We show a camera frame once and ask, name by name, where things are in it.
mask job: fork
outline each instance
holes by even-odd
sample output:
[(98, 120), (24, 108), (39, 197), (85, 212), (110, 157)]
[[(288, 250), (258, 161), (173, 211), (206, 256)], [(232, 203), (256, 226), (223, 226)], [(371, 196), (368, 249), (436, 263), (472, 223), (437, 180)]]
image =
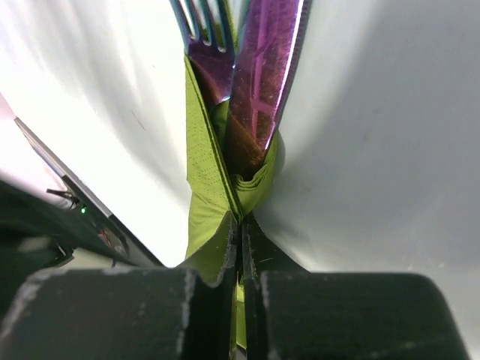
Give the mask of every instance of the fork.
[[(207, 0), (198, 1), (199, 9), (194, 0), (184, 0), (191, 27), (180, 0), (170, 0), (183, 38), (185, 53), (192, 63), (196, 81), (210, 113), (218, 104), (230, 98), (232, 89), (235, 48), (226, 1), (216, 0), (220, 15), (219, 34)], [(206, 31), (203, 30), (202, 18)]]

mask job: folded napkin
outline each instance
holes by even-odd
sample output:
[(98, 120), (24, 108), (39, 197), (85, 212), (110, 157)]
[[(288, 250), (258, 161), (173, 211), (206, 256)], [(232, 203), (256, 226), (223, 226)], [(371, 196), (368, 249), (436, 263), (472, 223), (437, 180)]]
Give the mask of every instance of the folded napkin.
[[(187, 180), (192, 190), (188, 218), (187, 257), (201, 248), (231, 211), (240, 224), (268, 195), (275, 173), (278, 137), (274, 136), (265, 163), (250, 181), (229, 176), (221, 152), (227, 123), (228, 101), (209, 116), (194, 71), (185, 61), (187, 98)], [(246, 347), (243, 289), (237, 289), (237, 344)]]

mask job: scratched black surface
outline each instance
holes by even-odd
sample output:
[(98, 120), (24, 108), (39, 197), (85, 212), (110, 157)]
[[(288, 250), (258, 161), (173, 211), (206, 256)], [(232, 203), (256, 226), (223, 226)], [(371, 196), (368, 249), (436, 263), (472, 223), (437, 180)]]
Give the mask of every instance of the scratched black surface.
[(271, 359), (468, 359), (436, 286), (413, 274), (262, 274)]
[(0, 181), (0, 317), (25, 279), (33, 272), (60, 265), (58, 251), (45, 248), (42, 252), (17, 251), (24, 238), (47, 237), (67, 254), (68, 261), (74, 248), (131, 263), (116, 251), (99, 241), (95, 229), (85, 217), (44, 202), (29, 193)]
[(306, 270), (266, 237), (252, 214), (244, 219), (241, 238), (247, 358), (249, 360), (266, 359), (269, 340), (266, 333), (260, 275), (268, 270), (288, 272), (306, 272)]
[(4, 319), (0, 359), (228, 359), (235, 241), (236, 223), (226, 214), (178, 268), (35, 273)]

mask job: purple fork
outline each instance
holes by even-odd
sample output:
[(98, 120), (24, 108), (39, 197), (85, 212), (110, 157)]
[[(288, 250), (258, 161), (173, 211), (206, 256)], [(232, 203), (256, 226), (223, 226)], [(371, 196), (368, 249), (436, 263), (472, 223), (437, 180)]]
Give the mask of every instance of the purple fork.
[[(209, 112), (230, 97), (232, 89), (235, 49), (227, 0), (216, 0), (220, 15), (219, 32), (207, 0), (184, 0), (192, 28), (188, 24), (180, 0), (170, 0), (185, 45), (185, 53), (191, 60), (196, 81)], [(203, 31), (204, 20), (206, 31)]]
[(278, 128), (311, 0), (250, 0), (235, 60), (225, 157), (245, 180), (260, 169)]

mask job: purple knife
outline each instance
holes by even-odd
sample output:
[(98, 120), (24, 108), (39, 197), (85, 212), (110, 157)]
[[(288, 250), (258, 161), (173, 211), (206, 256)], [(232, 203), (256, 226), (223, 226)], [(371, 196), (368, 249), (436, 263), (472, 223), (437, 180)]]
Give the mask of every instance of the purple knife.
[(311, 0), (250, 0), (235, 60), (225, 160), (249, 180), (265, 160), (292, 85)]

